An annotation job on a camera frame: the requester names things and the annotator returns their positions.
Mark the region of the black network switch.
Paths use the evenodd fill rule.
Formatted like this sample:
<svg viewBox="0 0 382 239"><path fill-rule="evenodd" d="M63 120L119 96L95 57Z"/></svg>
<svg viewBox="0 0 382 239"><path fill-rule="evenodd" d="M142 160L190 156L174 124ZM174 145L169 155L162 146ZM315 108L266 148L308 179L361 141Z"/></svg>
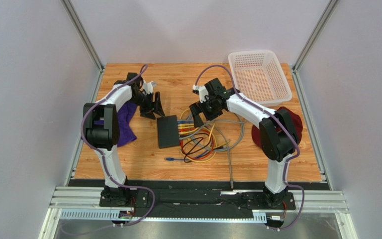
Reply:
<svg viewBox="0 0 382 239"><path fill-rule="evenodd" d="M176 115L157 118L158 147L160 149L180 145L178 119Z"/></svg>

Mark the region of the purple cloth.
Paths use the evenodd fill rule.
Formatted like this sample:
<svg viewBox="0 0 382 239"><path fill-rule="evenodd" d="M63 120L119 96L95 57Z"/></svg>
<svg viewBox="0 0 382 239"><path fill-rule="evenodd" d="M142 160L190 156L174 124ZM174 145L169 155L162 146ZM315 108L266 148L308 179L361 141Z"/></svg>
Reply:
<svg viewBox="0 0 382 239"><path fill-rule="evenodd" d="M89 144L112 150L114 146L121 147L136 140L129 125L136 109L137 106L131 102L126 102L120 109L114 104L95 107L84 128Z"/></svg>

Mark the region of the white plastic basket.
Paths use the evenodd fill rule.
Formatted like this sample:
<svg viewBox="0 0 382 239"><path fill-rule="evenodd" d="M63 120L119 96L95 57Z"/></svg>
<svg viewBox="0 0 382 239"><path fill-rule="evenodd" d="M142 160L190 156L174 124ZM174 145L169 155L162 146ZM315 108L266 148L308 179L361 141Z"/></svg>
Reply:
<svg viewBox="0 0 382 239"><path fill-rule="evenodd" d="M236 88L249 99L266 107L292 99L288 80L273 51L233 52L228 62Z"/></svg>

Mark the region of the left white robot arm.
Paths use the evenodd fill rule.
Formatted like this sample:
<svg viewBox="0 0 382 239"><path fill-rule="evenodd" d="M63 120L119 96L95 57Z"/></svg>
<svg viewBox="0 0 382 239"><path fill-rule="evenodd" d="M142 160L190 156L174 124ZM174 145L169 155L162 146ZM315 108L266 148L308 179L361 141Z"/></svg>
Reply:
<svg viewBox="0 0 382 239"><path fill-rule="evenodd" d="M81 122L81 138L98 155L101 162L105 186L101 193L104 201L130 201L130 186L123 171L117 152L120 139L117 112L125 103L140 108L140 115L154 120L156 115L165 116L160 93L154 89L156 82L146 82L141 73L128 73L127 79L116 81L101 100L84 105Z"/></svg>

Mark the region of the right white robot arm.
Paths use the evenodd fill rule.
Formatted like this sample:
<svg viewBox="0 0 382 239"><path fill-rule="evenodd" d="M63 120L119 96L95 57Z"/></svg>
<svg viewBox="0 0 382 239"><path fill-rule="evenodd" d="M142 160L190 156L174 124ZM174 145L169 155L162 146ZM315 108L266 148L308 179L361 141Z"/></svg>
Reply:
<svg viewBox="0 0 382 239"><path fill-rule="evenodd" d="M203 125L201 114L212 121L228 111L243 117L258 129L261 149L269 160L263 191L272 201L282 198L289 187L288 163L300 153L299 138L290 113L264 107L235 87L227 89L218 78L203 86L193 85L192 91L199 97L190 105L195 127Z"/></svg>

